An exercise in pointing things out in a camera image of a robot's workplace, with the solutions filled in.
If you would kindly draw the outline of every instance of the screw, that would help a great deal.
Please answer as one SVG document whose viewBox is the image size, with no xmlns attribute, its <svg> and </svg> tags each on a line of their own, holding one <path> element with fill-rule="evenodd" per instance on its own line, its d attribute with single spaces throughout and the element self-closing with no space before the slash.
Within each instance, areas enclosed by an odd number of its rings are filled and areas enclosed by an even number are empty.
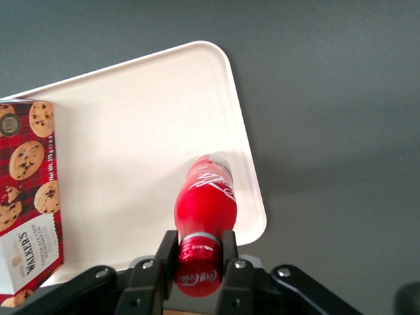
<svg viewBox="0 0 420 315">
<path fill-rule="evenodd" d="M 151 266 L 153 266 L 153 261 L 146 261 L 142 264 L 143 269 L 149 269 Z"/>
<path fill-rule="evenodd" d="M 243 260 L 235 262 L 235 267 L 238 268 L 238 269 L 245 268 L 246 265 L 247 265 L 247 263 Z"/>
<path fill-rule="evenodd" d="M 138 307 L 138 306 L 140 306 L 142 304 L 142 300 L 140 299 L 140 298 L 137 298 L 136 300 L 134 300 L 134 301 L 131 301 L 130 302 L 130 305 L 132 306 L 132 307 Z"/>
<path fill-rule="evenodd" d="M 290 277 L 291 275 L 290 270 L 286 267 L 280 268 L 279 270 L 277 270 L 277 273 L 280 277 Z"/>
<path fill-rule="evenodd" d="M 94 276 L 95 278 L 105 277 L 108 273 L 109 269 L 105 268 L 104 270 L 99 270 Z"/>
</svg>

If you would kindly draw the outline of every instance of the red plastic bottle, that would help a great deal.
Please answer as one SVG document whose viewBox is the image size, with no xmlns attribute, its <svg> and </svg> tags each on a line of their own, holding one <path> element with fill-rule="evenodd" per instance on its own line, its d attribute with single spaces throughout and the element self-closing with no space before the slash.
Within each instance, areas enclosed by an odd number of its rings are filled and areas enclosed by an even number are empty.
<svg viewBox="0 0 420 315">
<path fill-rule="evenodd" d="M 193 297 L 204 297 L 222 282 L 222 235 L 236 221 L 229 164 L 220 156 L 198 157 L 175 203 L 181 243 L 175 283 Z"/>
</svg>

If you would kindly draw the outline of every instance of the bolt head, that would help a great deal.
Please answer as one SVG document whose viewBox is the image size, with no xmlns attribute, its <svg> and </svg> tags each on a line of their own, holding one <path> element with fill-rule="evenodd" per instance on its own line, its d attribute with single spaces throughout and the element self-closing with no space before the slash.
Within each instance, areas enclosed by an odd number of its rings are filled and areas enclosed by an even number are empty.
<svg viewBox="0 0 420 315">
<path fill-rule="evenodd" d="M 279 270 L 277 270 L 277 273 L 280 277 L 283 277 L 283 278 L 284 277 L 290 277 L 290 275 L 291 275 L 290 270 L 286 267 L 280 268 Z"/>
<path fill-rule="evenodd" d="M 243 261 L 241 259 L 238 261 L 235 261 L 235 268 L 237 269 L 245 268 L 246 265 L 247 265 L 246 261 Z"/>
<path fill-rule="evenodd" d="M 153 261 L 146 261 L 142 264 L 143 269 L 149 269 L 151 266 L 153 266 Z"/>
</svg>

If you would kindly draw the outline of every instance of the red tartan packaging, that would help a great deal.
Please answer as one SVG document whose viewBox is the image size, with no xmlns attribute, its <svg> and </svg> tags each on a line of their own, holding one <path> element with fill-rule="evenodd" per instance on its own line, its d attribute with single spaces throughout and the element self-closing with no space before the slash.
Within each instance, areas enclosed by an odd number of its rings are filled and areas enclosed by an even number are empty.
<svg viewBox="0 0 420 315">
<path fill-rule="evenodd" d="M 23 303 L 63 264 L 53 105 L 0 100 L 0 305 Z"/>
</svg>

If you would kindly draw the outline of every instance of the chocolate chip cookie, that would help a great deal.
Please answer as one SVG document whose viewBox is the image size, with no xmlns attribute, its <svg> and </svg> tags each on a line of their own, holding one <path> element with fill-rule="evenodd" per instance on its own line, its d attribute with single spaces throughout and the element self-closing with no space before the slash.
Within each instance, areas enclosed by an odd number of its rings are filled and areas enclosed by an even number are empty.
<svg viewBox="0 0 420 315">
<path fill-rule="evenodd" d="M 33 133 L 45 138 L 54 132 L 53 105 L 49 102 L 34 102 L 29 110 L 29 124 Z"/>
<path fill-rule="evenodd" d="M 38 141 L 21 144 L 10 157 L 9 173 L 11 177 L 16 180 L 28 178 L 41 166 L 44 155 L 45 149 Z"/>
<path fill-rule="evenodd" d="M 58 181 L 52 180 L 42 185 L 35 194 L 33 205 L 40 213 L 50 214 L 59 211 Z"/>
<path fill-rule="evenodd" d="M 2 202 L 0 204 L 0 231 L 10 228 L 22 211 L 22 203 L 20 201 L 9 203 Z"/>
</svg>

